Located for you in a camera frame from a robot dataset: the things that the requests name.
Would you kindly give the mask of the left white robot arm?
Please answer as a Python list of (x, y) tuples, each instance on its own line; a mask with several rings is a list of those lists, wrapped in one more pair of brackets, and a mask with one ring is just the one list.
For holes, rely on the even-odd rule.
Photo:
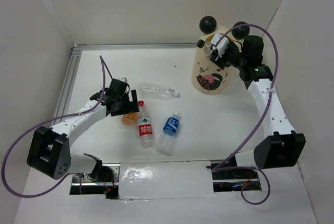
[(68, 173), (82, 173), (96, 182), (103, 176), (102, 160), (91, 154), (73, 153), (72, 144), (107, 116), (138, 111), (137, 93), (130, 89), (127, 79), (112, 79), (108, 88), (90, 97), (77, 116), (49, 128), (38, 127), (33, 134), (27, 164), (55, 180)]

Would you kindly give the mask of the orange juice bottle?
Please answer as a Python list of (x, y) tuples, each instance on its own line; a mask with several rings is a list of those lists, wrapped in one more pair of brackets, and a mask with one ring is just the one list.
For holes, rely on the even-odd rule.
[(136, 123), (137, 121), (137, 117), (136, 117), (137, 113), (128, 113), (128, 114), (124, 114), (121, 122), (124, 125), (130, 126)]

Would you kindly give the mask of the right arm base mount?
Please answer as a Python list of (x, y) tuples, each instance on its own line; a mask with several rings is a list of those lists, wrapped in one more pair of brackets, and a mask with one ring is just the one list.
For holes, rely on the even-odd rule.
[(261, 190), (258, 174), (249, 169), (228, 169), (212, 173), (214, 192), (236, 192), (245, 185), (246, 191)]

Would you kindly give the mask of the clear crushed plastic bottle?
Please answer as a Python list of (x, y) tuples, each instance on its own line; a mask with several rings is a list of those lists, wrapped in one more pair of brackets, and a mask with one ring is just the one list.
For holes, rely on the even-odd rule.
[(179, 97), (174, 89), (146, 82), (139, 83), (139, 94), (143, 98), (171, 100)]

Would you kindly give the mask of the red label water bottle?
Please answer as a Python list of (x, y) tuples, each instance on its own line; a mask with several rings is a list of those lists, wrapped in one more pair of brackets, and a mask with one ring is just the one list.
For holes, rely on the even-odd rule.
[(143, 148), (151, 148), (154, 146), (151, 118), (145, 107), (144, 101), (138, 101), (138, 107), (137, 125), (140, 143)]

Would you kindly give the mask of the small bottle black label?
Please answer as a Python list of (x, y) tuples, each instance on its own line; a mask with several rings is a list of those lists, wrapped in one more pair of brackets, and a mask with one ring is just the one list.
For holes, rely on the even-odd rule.
[(197, 47), (200, 49), (209, 49), (210, 48), (210, 41), (204, 41), (202, 39), (198, 40)]

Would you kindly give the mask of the blue label bottle white cap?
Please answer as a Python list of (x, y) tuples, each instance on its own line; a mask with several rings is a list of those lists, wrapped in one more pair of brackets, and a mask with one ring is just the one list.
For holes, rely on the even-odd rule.
[(170, 156), (172, 154), (177, 131), (180, 126), (180, 118), (179, 112), (173, 113), (170, 117), (168, 117), (156, 143), (157, 152), (166, 156)]

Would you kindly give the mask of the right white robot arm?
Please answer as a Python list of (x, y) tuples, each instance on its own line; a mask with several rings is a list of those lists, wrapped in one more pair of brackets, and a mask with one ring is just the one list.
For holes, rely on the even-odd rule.
[[(306, 139), (289, 122), (276, 93), (274, 76), (270, 68), (262, 63), (263, 39), (246, 36), (239, 48), (229, 38), (216, 33), (209, 47), (213, 63), (221, 68), (233, 66), (239, 70), (240, 78), (260, 114), (259, 122), (246, 140), (212, 171), (219, 171), (231, 159), (235, 161), (229, 163), (228, 173), (233, 178), (240, 178), (246, 167), (273, 169), (295, 166)], [(243, 146), (260, 126), (264, 129), (264, 140), (253, 150), (242, 152)]]

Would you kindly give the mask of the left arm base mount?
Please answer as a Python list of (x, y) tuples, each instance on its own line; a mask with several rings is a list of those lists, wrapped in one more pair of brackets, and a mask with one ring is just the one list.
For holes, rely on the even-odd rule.
[(103, 164), (98, 175), (84, 173), (72, 176), (70, 195), (99, 195), (119, 199), (120, 163)]

